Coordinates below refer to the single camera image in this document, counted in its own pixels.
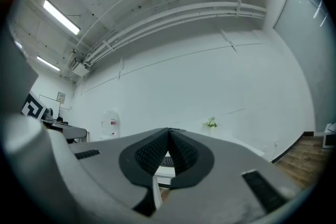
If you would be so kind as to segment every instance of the cable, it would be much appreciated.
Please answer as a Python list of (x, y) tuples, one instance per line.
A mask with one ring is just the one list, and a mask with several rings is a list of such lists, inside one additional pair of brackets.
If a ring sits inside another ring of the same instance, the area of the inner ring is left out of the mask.
[(78, 14), (78, 15), (68, 15), (68, 14), (65, 14), (65, 16), (82, 16), (83, 14)]

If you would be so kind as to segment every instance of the ceiling fixture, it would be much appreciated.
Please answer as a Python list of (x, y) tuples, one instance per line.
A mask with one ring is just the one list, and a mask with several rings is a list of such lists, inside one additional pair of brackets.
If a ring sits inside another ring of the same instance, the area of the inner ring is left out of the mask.
[(58, 67), (55, 67), (54, 65), (52, 65), (50, 62), (47, 62), (46, 60), (42, 59), (40, 56), (37, 56), (37, 59), (40, 60), (41, 62), (45, 63), (46, 65), (56, 69), (57, 71), (59, 71)]
[(65, 27), (67, 27), (75, 35), (78, 34), (79, 28), (74, 25), (67, 17), (65, 17), (52, 3), (45, 0), (43, 8), (50, 12), (58, 21), (60, 21)]
[(21, 45), (19, 42), (16, 42), (16, 41), (15, 41), (15, 44), (16, 44), (16, 46), (17, 46), (18, 48), (22, 49), (22, 45)]

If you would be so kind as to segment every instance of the metal bracket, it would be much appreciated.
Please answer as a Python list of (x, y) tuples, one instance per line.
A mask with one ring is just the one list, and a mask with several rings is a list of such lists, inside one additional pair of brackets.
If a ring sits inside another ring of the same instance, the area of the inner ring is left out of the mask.
[(236, 9), (236, 17), (239, 16), (239, 12), (240, 12), (240, 5), (242, 4), (242, 1), (241, 0), (238, 0), (238, 3), (237, 3), (237, 9)]
[(115, 51), (115, 49), (114, 49), (110, 44), (108, 44), (108, 43), (106, 42), (106, 40), (103, 40), (103, 44), (104, 44), (106, 47), (108, 47), (111, 51)]
[(235, 52), (238, 53), (237, 50), (236, 50), (235, 45), (234, 45), (233, 42), (227, 37), (227, 35), (226, 35), (226, 33), (224, 32), (224, 30), (219, 29), (219, 31), (220, 31), (220, 34), (222, 35), (222, 37), (225, 39), (225, 41), (226, 41), (226, 42), (229, 42), (230, 45), (231, 45), (231, 47), (235, 50)]
[(120, 59), (120, 63), (119, 63), (119, 74), (118, 74), (118, 80), (120, 79), (120, 75), (121, 75), (121, 71), (124, 69), (124, 62), (123, 59)]

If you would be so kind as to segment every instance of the baseboard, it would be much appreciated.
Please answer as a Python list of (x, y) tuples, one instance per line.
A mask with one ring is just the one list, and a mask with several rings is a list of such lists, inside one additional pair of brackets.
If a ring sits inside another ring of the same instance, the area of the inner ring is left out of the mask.
[(303, 132), (302, 136), (314, 136), (314, 132)]
[(285, 156), (287, 154), (287, 152), (289, 152), (299, 141), (300, 139), (303, 137), (303, 134), (300, 135), (300, 137), (298, 139), (296, 139), (296, 141), (288, 148), (286, 149), (284, 152), (282, 152), (278, 157), (276, 157), (273, 161), (271, 161), (271, 163), (276, 163), (278, 160), (280, 160), (283, 156)]

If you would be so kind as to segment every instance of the sign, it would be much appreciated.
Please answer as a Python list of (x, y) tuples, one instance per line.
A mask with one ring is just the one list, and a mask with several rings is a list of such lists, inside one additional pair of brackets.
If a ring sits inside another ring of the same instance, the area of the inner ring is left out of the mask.
[(45, 110), (45, 105), (33, 94), (33, 92), (29, 92), (21, 113), (24, 116), (32, 116), (40, 120)]

